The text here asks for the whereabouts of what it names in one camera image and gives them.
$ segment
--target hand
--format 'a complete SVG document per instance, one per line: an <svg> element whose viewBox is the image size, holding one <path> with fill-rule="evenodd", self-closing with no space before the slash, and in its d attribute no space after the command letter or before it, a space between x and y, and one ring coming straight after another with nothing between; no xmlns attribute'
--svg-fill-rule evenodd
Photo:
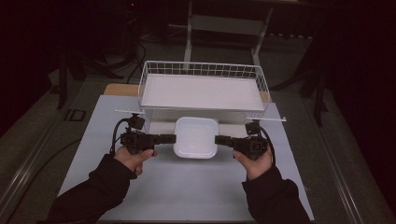
<svg viewBox="0 0 396 224"><path fill-rule="evenodd" d="M136 175L141 175L143 173L143 161L155 156L157 156L157 152L153 149L144 150L139 152L139 154L131 155L126 147L120 147L116 155L114 155L114 159L120 161Z"/></svg>
<svg viewBox="0 0 396 224"><path fill-rule="evenodd" d="M252 161L239 151L234 151L233 156L247 170L247 179L253 180L267 172L272 166L272 153L268 146L268 150L262 154L257 160Z"/></svg>

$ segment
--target floor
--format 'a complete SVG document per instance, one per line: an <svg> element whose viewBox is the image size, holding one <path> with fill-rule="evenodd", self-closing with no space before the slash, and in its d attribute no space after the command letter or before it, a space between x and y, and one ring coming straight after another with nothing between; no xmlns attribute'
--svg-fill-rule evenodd
<svg viewBox="0 0 396 224"><path fill-rule="evenodd" d="M185 49L182 34L182 29L175 29L168 41L146 34L141 40L143 47L138 48L139 55L145 51L144 60L182 61ZM279 36L264 40L260 62L268 86L292 76L309 42ZM230 48L221 43L209 47L205 41L193 44L193 62L252 64L249 49ZM1 223L36 223L46 217L98 97L107 84L125 82L135 67L132 64L115 71L124 76L122 80L103 77L89 68L85 81L69 76L68 100L63 109L56 109L58 96L47 93L0 139ZM139 80L138 73L132 83ZM58 71L49 74L55 84L57 74ZM322 113L323 126L319 127L312 116L315 96L301 98L298 93L301 85L295 83L271 92L271 96L280 115L288 118L284 127L315 223L396 223L332 93L325 92L328 111ZM69 109L85 111L86 116L82 121L68 120Z"/></svg>

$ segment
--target sleeve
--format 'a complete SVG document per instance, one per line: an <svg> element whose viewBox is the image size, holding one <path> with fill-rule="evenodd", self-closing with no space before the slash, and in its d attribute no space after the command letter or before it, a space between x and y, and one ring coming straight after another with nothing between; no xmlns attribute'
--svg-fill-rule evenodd
<svg viewBox="0 0 396 224"><path fill-rule="evenodd" d="M88 180L55 200L43 223L94 223L122 203L132 178L126 166L105 155Z"/></svg>
<svg viewBox="0 0 396 224"><path fill-rule="evenodd" d="M283 180L275 166L242 185L247 194L248 210L258 223L311 223L300 202L296 184L289 179Z"/></svg>

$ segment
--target white table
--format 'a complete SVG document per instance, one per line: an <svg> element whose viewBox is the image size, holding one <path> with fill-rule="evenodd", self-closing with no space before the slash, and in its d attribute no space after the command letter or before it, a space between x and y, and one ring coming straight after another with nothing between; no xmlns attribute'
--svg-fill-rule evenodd
<svg viewBox="0 0 396 224"><path fill-rule="evenodd" d="M137 98L114 95L100 97L60 194L85 181L88 173L94 170L103 155L108 153L116 123L120 119L130 117L130 114L115 112L115 109L139 110ZM266 116L279 119L275 104L269 104ZM155 125L162 126L161 123L151 122L151 133L155 133ZM262 121L261 126L273 141L276 166L283 178L291 179L297 184L303 206L313 220L312 210L282 123ZM124 127L120 126L119 134L124 132ZM220 134L240 136L244 131L241 125L220 124ZM155 149L159 156L145 162L144 173L132 181L131 189L123 203L105 213L100 220L252 221L246 194L241 185L246 179L246 171L233 159L231 148L219 146L216 156L209 160L179 158L174 153L172 145L160 145Z"/></svg>

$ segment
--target wire basket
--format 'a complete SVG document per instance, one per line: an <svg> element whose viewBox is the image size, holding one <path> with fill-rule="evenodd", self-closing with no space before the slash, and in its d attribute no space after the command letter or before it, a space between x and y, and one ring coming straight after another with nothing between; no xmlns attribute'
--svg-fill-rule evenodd
<svg viewBox="0 0 396 224"><path fill-rule="evenodd" d="M146 61L143 67L142 77L139 83L138 96L139 104L142 110L146 113L146 121L149 130L149 121L151 120L152 110L161 110L163 108L148 108L142 105L142 99L145 94L148 76L150 74L160 75L182 75L195 77L229 77L229 78L244 78L254 79L257 89L260 93L261 100L264 105L264 110L261 111L243 111L245 119L260 119L263 118L265 109L268 103L271 102L271 97L265 81L262 68L255 65L245 64L231 64L231 63L186 63L186 62L162 62L162 61Z"/></svg>

